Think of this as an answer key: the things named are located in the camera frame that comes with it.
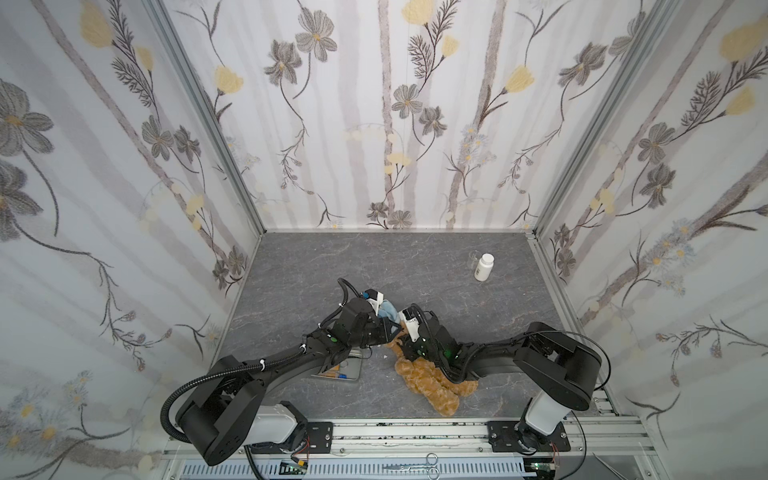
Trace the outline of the light blue fleece hoodie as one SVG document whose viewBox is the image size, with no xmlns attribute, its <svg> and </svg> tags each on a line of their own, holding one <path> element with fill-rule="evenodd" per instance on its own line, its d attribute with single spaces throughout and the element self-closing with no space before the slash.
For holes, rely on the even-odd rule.
<svg viewBox="0 0 768 480">
<path fill-rule="evenodd" d="M 396 325 L 400 324 L 400 313 L 389 300 L 383 300 L 381 302 L 378 307 L 377 317 L 389 320 Z"/>
</svg>

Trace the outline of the brown teddy bear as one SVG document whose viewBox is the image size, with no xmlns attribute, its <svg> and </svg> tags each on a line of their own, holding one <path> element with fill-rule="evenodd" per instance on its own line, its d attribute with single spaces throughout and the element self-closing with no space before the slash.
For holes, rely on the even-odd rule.
<svg viewBox="0 0 768 480">
<path fill-rule="evenodd" d="M 477 381 L 450 382 L 431 362 L 423 358 L 408 360 L 401 348 L 399 335 L 387 344 L 396 357 L 394 365 L 397 374 L 413 393 L 422 395 L 433 409 L 443 417 L 452 417 L 460 406 L 462 398 L 469 397 L 478 389 Z"/>
</svg>

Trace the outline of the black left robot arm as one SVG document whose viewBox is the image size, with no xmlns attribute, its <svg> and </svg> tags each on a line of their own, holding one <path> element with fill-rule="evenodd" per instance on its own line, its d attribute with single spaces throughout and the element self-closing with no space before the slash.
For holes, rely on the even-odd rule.
<svg viewBox="0 0 768 480">
<path fill-rule="evenodd" d="M 257 360 L 222 357 L 207 374 L 173 391 L 159 413 L 165 433 L 192 445 L 208 465 L 218 465 L 255 442 L 259 409 L 270 391 L 324 373 L 352 350 L 387 344 L 402 331 L 400 312 L 383 293 L 360 292 L 344 278 L 337 283 L 341 302 L 298 345 Z"/>
</svg>

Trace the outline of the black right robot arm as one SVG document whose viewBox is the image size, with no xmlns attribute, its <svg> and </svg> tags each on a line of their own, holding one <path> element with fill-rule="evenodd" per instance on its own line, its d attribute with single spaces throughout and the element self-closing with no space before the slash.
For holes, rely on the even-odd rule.
<svg viewBox="0 0 768 480">
<path fill-rule="evenodd" d="M 602 367 L 599 353 L 575 333 L 533 322 L 516 336 L 490 343 L 461 343 L 432 312 L 417 305 L 399 313 L 406 334 L 399 343 L 409 361 L 424 360 L 453 384 L 489 375 L 521 372 L 538 387 L 512 433 L 497 434 L 509 447 L 532 455 L 555 439 L 570 412 L 586 411 Z"/>
</svg>

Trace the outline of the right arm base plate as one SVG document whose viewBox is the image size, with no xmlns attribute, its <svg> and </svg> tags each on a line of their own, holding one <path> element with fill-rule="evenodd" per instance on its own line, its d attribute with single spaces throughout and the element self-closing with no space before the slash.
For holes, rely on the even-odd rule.
<svg viewBox="0 0 768 480">
<path fill-rule="evenodd" d="M 514 452 L 532 456 L 538 453 L 571 451 L 562 422 L 559 422 L 548 436 L 528 426 L 520 427 L 518 421 L 489 421 L 486 426 L 488 443 L 494 453 Z"/>
</svg>

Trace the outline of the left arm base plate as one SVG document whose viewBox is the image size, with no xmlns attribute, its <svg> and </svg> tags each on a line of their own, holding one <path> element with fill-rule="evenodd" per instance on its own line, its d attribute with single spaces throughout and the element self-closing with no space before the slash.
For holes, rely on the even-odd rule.
<svg viewBox="0 0 768 480">
<path fill-rule="evenodd" d="M 247 449 L 258 455 L 266 454 L 329 454 L 332 447 L 334 424 L 332 422 L 299 423 L 282 443 L 262 442 L 248 445 Z"/>
</svg>

